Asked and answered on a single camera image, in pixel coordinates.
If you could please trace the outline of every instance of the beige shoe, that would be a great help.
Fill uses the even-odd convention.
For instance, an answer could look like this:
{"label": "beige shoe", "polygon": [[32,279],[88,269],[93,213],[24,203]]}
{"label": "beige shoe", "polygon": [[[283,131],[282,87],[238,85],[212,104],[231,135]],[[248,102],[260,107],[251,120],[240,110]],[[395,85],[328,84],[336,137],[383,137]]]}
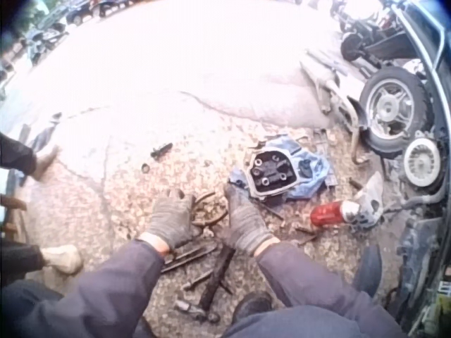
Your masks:
{"label": "beige shoe", "polygon": [[83,266],[82,256],[74,245],[63,245],[41,249],[45,265],[52,266],[62,273],[72,275]]}
{"label": "beige shoe", "polygon": [[39,181],[45,170],[51,165],[58,154],[58,147],[47,144],[42,150],[36,153],[36,169],[31,174],[36,181]]}

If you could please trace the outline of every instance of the glove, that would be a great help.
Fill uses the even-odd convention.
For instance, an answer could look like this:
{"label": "glove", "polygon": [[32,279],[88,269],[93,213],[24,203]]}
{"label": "glove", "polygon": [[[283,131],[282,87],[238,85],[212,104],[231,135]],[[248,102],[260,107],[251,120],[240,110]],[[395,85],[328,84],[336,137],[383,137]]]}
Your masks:
{"label": "glove", "polygon": [[237,187],[228,184],[224,194],[228,200],[229,213],[229,229],[225,232],[225,243],[253,256],[260,244],[274,236],[258,209]]}
{"label": "glove", "polygon": [[171,250],[191,240],[191,212],[193,195],[180,189],[168,190],[159,196],[152,207],[152,218],[146,232],[164,240]]}

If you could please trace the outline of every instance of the dark sleeve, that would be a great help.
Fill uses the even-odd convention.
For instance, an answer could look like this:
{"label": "dark sleeve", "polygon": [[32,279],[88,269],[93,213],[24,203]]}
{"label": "dark sleeve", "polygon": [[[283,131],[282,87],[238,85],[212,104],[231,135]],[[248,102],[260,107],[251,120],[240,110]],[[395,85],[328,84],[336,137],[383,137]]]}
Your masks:
{"label": "dark sleeve", "polygon": [[265,249],[257,262],[277,297],[286,306],[311,305],[355,320],[371,338],[407,337],[395,320],[365,292],[314,262],[288,243]]}
{"label": "dark sleeve", "polygon": [[21,326],[32,337],[131,337],[163,263],[150,245],[130,242],[60,301],[38,303]]}

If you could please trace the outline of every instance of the hammer handle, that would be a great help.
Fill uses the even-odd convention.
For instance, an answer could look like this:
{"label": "hammer handle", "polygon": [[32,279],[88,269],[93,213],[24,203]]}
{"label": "hammer handle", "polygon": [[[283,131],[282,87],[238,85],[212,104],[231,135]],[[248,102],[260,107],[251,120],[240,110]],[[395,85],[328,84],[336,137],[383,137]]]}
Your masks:
{"label": "hammer handle", "polygon": [[216,259],[213,272],[208,280],[204,292],[200,297],[199,307],[204,311],[209,311],[211,303],[213,302],[214,295],[219,288],[221,280],[224,278],[228,266],[232,261],[233,255],[235,254],[235,249],[229,246],[223,245],[223,248],[219,252],[218,258]]}

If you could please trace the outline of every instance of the black car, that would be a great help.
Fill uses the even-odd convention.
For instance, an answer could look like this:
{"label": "black car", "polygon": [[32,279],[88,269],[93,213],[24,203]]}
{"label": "black car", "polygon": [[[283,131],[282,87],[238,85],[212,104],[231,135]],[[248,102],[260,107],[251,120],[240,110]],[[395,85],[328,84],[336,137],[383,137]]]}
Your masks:
{"label": "black car", "polygon": [[83,23],[85,16],[92,15],[90,1],[82,1],[69,9],[69,13],[66,16],[66,22],[68,25],[73,23],[80,26]]}

